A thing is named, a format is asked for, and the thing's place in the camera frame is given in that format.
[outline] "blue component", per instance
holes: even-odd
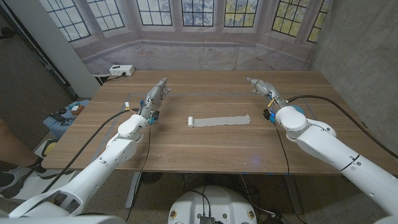
[[[153,124],[155,122],[155,119],[151,117],[151,118],[148,118],[147,121],[149,122],[149,124]]]
[[[275,114],[271,114],[271,117],[269,117],[269,121],[275,123]]]
[[[297,105],[291,105],[291,106],[293,106],[298,112],[304,114],[304,110],[303,110],[301,107],[299,107],[299,106],[297,106]]]

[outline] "white wall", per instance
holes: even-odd
[[[80,97],[93,97],[100,84],[88,71],[38,0],[6,0],[50,60]]]

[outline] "black cable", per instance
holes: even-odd
[[[113,80],[116,80],[116,79],[119,79],[119,78],[122,78],[122,77],[125,77],[125,76],[126,76],[126,72],[123,72],[122,75],[120,75],[120,76],[118,76],[116,78],[107,79],[107,80],[104,81],[104,83],[109,82],[109,81],[113,81]]]
[[[105,126],[106,123],[110,122],[113,118],[128,112],[130,110],[124,110],[121,112],[118,112],[117,114],[113,115],[112,117],[110,117],[109,119],[107,119],[96,131],[95,133],[87,140],[87,142],[83,145],[83,147],[81,147],[81,149],[76,153],[76,155],[73,157],[73,159],[68,163],[68,165],[63,168],[63,170],[61,171],[61,173],[58,174],[58,176],[53,179],[53,181],[51,181],[51,183],[43,190],[42,193],[46,193],[55,183],[56,181],[67,171],[67,169],[73,164],[73,162],[77,159],[77,157],[81,154],[81,152],[83,152],[83,150],[85,149],[85,147],[88,145],[88,143],[91,142],[91,140],[93,140],[93,138],[98,134],[98,132]]]
[[[198,194],[200,194],[200,195],[202,195],[206,200],[207,200],[207,204],[209,205],[209,217],[210,217],[210,214],[211,214],[211,210],[210,210],[210,202],[209,202],[209,200],[207,199],[207,197],[206,197],[206,195],[204,195],[204,194],[202,194],[202,193],[200,193],[200,192],[197,192],[196,190],[190,190],[190,191],[192,191],[192,192],[195,192],[195,193],[198,193]]]
[[[290,175],[290,167],[289,167],[289,161],[287,160],[285,147],[284,147],[284,144],[282,143],[282,138],[280,138],[279,130],[278,130],[278,127],[276,126],[275,123],[274,123],[274,126],[275,126],[275,129],[276,129],[277,133],[278,133],[280,145],[282,146],[282,149],[283,149],[284,154],[285,154],[286,165],[287,165],[287,177],[289,177],[289,175]],[[290,205],[292,206],[293,213],[297,216],[297,218],[298,218],[303,224],[307,224],[306,222],[304,222],[304,221],[299,217],[299,215],[297,214],[297,212],[296,212],[295,209],[294,209],[293,202],[292,202],[292,199],[291,199],[291,197],[290,197],[290,187],[289,187],[289,182],[288,182],[288,180],[287,180],[287,183],[285,182],[285,184],[287,185],[287,186],[286,186],[286,187],[287,187],[287,194],[288,194],[288,197],[289,197]]]
[[[203,192],[201,195],[201,200],[203,202],[203,216],[205,216],[205,189],[206,189],[206,184],[205,184],[205,187],[203,188]]]
[[[383,144],[381,144],[381,142],[379,142],[375,137],[373,137],[369,132],[367,132],[358,122],[356,122],[356,120],[349,115],[341,106],[339,106],[336,102],[334,102],[331,99],[328,99],[326,97],[323,96],[314,96],[314,95],[301,95],[301,96],[295,96],[295,97],[291,97],[290,99],[287,100],[288,103],[293,102],[299,98],[316,98],[316,99],[321,99],[321,100],[326,100],[327,102],[335,105],[341,112],[343,112],[355,125],[357,125],[357,127],[363,131],[363,133],[365,133],[370,139],[372,139],[376,144],[378,144],[380,147],[382,147],[385,151],[387,151],[390,155],[394,156],[396,159],[398,159],[398,155],[393,153],[390,149],[388,149],[386,146],[384,146]]]
[[[144,170],[144,166],[145,166],[145,164],[147,163],[147,160],[148,160],[149,149],[150,149],[150,125],[149,125],[149,134],[148,134],[148,151],[147,151],[147,156],[146,156],[146,158],[145,158],[144,165],[141,167],[141,170],[139,171],[139,176],[138,176],[138,179],[137,179],[137,182],[136,182],[136,186],[134,187],[134,198],[133,198],[133,200],[132,200],[132,202],[131,202],[129,215],[127,216],[125,222],[127,222],[127,221],[129,220],[130,214],[131,214],[131,210],[132,210],[132,206],[133,206],[133,205],[135,204],[135,202],[136,202],[137,191],[138,191],[138,190],[137,190],[137,186],[138,186],[139,179],[141,178],[142,170]]]

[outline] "windowsill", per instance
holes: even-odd
[[[254,27],[223,27],[223,32],[227,33],[256,33]]]
[[[105,38],[113,37],[115,35],[120,35],[120,34],[127,34],[130,32],[132,32],[132,31],[127,27],[120,27],[117,29],[103,31]]]
[[[265,33],[264,36],[283,40],[286,42],[290,42],[292,44],[294,44],[295,40],[296,40],[296,37],[292,37],[291,35],[283,34],[283,33],[277,32],[277,31],[273,31],[273,30],[270,30],[269,32]]]
[[[141,25],[142,31],[159,31],[159,32],[175,32],[174,26],[164,26],[164,25]]]
[[[96,38],[94,35],[90,35],[90,36],[84,37],[80,40],[74,40],[74,41],[70,42],[70,45],[73,48],[79,48],[79,47],[94,43],[96,41],[99,41],[98,38]]]
[[[216,32],[216,28],[214,26],[183,26],[182,32]]]

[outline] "person's leg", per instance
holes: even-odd
[[[0,161],[28,167],[34,164],[38,156],[16,138],[7,124],[0,119]]]

